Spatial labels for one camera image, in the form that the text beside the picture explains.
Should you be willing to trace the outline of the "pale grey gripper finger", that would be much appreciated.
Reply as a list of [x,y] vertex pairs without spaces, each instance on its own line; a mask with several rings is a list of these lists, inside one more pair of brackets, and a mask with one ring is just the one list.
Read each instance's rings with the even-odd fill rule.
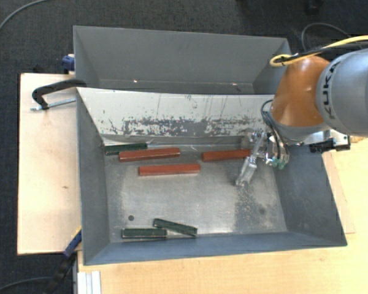
[[249,183],[257,169],[255,159],[245,159],[242,170],[240,172],[240,184],[244,185]]
[[248,184],[253,177],[253,158],[247,157],[236,179],[236,185]]

